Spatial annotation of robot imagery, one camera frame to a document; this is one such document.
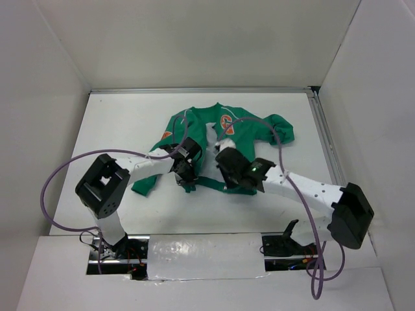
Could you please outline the silver aluminium right rail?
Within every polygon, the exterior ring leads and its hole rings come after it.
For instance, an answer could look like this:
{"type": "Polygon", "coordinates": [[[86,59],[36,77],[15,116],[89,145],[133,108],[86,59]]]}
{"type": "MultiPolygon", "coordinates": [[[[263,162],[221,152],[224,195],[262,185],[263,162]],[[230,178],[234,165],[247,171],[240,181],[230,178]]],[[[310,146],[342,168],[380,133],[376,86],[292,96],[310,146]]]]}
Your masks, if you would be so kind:
{"type": "Polygon", "coordinates": [[[346,180],[342,167],[339,163],[335,144],[329,130],[325,113],[319,98],[320,86],[311,86],[307,88],[307,96],[311,106],[311,111],[316,123],[317,132],[320,142],[322,143],[324,157],[329,168],[331,180],[337,185],[345,185],[346,180]]]}

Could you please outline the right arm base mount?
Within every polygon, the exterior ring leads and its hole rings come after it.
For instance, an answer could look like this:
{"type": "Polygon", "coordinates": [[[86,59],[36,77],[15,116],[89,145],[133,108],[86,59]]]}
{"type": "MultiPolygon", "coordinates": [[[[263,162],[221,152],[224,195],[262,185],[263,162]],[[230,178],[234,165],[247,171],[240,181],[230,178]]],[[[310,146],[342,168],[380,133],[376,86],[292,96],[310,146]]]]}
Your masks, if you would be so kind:
{"type": "Polygon", "coordinates": [[[301,246],[292,238],[299,220],[293,220],[282,233],[262,234],[259,252],[264,256],[265,271],[297,271],[313,269],[318,258],[315,243],[301,246]]]}

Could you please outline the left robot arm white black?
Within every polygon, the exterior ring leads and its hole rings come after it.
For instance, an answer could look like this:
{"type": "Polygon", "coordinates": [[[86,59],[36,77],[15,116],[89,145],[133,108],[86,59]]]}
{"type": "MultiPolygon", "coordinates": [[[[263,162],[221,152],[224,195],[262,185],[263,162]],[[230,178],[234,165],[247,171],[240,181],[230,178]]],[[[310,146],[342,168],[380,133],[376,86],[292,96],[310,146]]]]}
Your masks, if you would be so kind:
{"type": "Polygon", "coordinates": [[[139,180],[171,172],[180,186],[194,185],[201,157],[202,148],[187,137],[182,144],[165,144],[144,156],[115,159],[102,154],[94,160],[75,193],[92,213],[107,254],[123,258],[131,246],[117,213],[126,189],[139,180]]]}

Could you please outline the silver aluminium rail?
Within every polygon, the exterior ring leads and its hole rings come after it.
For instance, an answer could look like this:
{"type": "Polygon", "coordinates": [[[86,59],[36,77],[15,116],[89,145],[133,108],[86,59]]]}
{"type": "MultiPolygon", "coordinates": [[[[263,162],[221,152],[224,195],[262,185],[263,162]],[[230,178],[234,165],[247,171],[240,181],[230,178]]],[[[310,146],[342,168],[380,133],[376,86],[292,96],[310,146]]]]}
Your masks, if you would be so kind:
{"type": "Polygon", "coordinates": [[[155,94],[155,93],[305,93],[318,94],[320,86],[307,87],[150,87],[129,89],[92,89],[91,94],[155,94]]]}
{"type": "Polygon", "coordinates": [[[346,180],[342,167],[339,163],[335,144],[329,130],[325,113],[319,98],[320,86],[311,86],[307,88],[307,96],[311,106],[311,111],[316,123],[317,132],[320,142],[322,143],[324,157],[329,168],[331,180],[337,185],[345,185],[346,180]]]}

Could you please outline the silver aluminium back rail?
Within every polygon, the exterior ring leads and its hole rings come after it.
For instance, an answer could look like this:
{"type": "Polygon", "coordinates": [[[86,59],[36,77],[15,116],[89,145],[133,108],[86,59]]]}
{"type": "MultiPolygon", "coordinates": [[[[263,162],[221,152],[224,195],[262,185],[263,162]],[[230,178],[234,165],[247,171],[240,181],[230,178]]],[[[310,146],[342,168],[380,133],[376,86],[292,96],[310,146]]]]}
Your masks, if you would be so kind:
{"type": "Polygon", "coordinates": [[[129,89],[92,89],[91,94],[155,94],[155,93],[305,93],[318,94],[320,86],[307,87],[150,87],[129,89]]]}

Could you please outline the green zip-up jacket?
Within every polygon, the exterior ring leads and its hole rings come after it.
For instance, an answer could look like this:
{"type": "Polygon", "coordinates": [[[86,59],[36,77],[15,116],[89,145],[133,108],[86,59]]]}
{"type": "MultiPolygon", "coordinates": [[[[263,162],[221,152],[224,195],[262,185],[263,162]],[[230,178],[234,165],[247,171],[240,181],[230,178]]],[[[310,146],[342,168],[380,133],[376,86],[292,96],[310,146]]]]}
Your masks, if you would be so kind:
{"type": "Polygon", "coordinates": [[[264,141],[277,145],[273,131],[278,134],[281,144],[294,141],[294,128],[283,117],[271,114],[258,121],[255,115],[240,107],[223,106],[216,103],[207,108],[187,108],[171,117],[163,136],[153,149],[165,144],[179,143],[185,128],[187,135],[203,149],[201,158],[195,163],[198,176],[195,185],[200,185],[226,194],[242,194],[253,196],[255,190],[241,187],[227,188],[220,170],[215,165],[215,143],[222,139],[231,139],[236,149],[249,161],[255,159],[255,142],[264,141]]]}

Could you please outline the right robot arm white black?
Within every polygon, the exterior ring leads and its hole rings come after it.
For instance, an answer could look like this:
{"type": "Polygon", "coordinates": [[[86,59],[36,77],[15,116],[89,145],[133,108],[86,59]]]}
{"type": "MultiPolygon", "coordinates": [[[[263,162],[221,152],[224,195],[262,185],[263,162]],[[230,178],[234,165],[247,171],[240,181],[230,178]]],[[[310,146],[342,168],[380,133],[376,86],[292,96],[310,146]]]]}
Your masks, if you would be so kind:
{"type": "Polygon", "coordinates": [[[240,151],[227,147],[215,161],[229,186],[240,186],[265,194],[276,194],[306,203],[321,215],[300,222],[293,220],[283,234],[283,247],[290,254],[319,240],[334,240],[348,249],[360,249],[374,211],[362,189],[348,183],[345,187],[318,182],[287,170],[269,160],[249,161],[240,151]]]}

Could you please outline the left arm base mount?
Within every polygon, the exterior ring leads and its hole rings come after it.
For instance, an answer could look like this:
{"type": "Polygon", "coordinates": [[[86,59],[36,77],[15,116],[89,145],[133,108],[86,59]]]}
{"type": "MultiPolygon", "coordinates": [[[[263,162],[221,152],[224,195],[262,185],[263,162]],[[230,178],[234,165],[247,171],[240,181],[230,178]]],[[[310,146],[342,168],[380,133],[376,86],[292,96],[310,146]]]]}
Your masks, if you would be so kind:
{"type": "Polygon", "coordinates": [[[79,234],[79,240],[89,247],[87,275],[127,275],[136,281],[148,279],[148,235],[130,235],[115,248],[91,231],[79,234]]]}

